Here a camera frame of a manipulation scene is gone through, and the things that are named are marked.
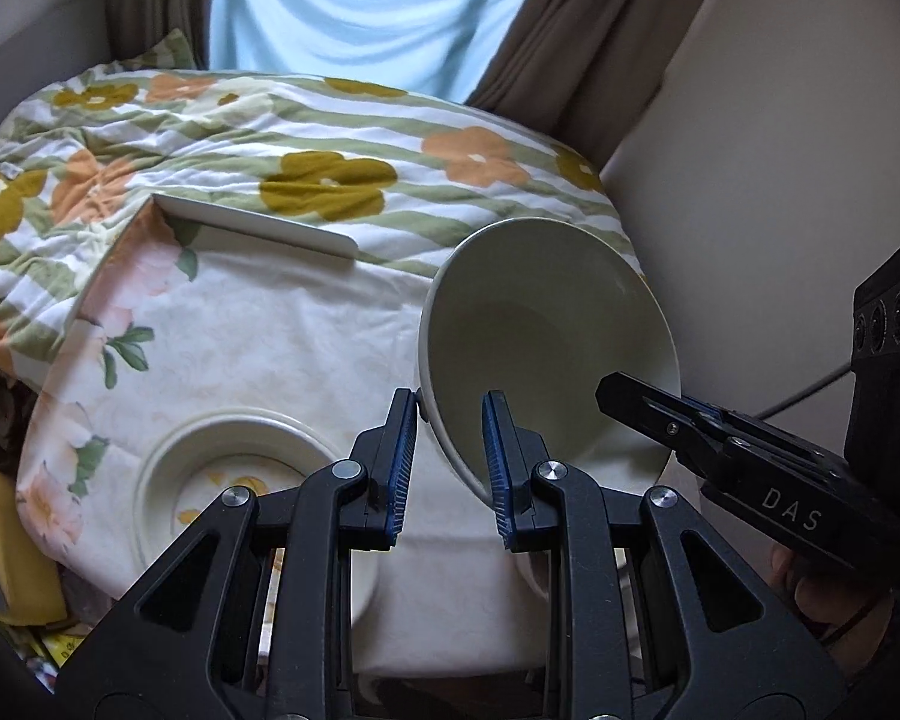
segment bolt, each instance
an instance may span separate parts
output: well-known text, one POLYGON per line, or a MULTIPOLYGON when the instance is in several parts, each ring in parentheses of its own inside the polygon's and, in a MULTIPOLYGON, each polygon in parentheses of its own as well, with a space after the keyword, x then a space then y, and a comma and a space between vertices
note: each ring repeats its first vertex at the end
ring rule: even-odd
POLYGON ((242 506, 250 500, 250 491, 247 488, 235 487, 223 490, 220 495, 223 506, 242 506))
POLYGON ((675 506, 679 498, 680 496, 674 490, 665 488, 663 485, 650 489, 650 503, 660 509, 669 509, 669 507, 675 506))
POLYGON ((341 460, 333 464, 333 475, 338 479, 353 479, 360 476, 360 472, 364 470, 355 460, 341 460))
POLYGON ((545 460, 536 467, 536 472, 544 479, 555 482, 567 475, 567 466, 558 463, 556 460, 545 460))

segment blue curtain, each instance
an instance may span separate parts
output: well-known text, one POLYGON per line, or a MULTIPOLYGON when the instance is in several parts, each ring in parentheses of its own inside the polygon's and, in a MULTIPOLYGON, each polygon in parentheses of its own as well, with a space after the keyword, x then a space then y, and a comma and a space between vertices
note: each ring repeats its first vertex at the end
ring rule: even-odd
POLYGON ((461 103, 524 0, 213 0, 212 70, 371 81, 461 103))

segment bowl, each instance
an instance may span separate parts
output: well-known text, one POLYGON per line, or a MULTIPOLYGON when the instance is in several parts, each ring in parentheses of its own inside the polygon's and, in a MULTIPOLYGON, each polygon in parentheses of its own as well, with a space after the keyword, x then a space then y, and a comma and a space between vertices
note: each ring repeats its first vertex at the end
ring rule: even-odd
MULTIPOLYGON (((298 487, 339 457, 306 425, 268 410, 221 410, 178 426, 144 460, 134 491, 138 570, 143 573, 231 485, 243 485, 257 495, 277 493, 298 487)), ((375 553, 352 553, 353 620, 370 605, 377 567, 375 553)), ((262 639, 266 645, 267 631, 262 639)))
POLYGON ((467 238, 440 268, 419 335, 420 394, 440 448, 491 504, 481 402, 501 389, 514 421, 603 487, 642 494, 669 450, 603 415, 600 379, 624 370, 679 394, 677 351, 643 278, 596 236, 519 218, 467 238))

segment white lettering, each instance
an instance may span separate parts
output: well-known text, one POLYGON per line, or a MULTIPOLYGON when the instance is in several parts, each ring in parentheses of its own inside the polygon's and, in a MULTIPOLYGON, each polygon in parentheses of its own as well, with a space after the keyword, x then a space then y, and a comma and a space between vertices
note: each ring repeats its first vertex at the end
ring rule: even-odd
POLYGON ((763 499, 763 508, 764 509, 775 509, 776 505, 780 502, 780 490, 777 488, 770 488, 770 492, 767 493, 767 497, 763 499))

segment striped blanket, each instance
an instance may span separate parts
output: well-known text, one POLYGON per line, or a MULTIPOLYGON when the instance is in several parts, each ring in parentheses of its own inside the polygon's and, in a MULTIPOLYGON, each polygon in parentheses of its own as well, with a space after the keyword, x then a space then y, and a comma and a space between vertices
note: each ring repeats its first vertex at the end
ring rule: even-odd
POLYGON ((595 170, 560 143, 376 84, 196 71, 175 32, 0 127, 6 374, 40 388, 74 300, 153 193, 335 230, 361 260, 426 277, 471 233, 525 215, 576 224, 638 269, 595 170))

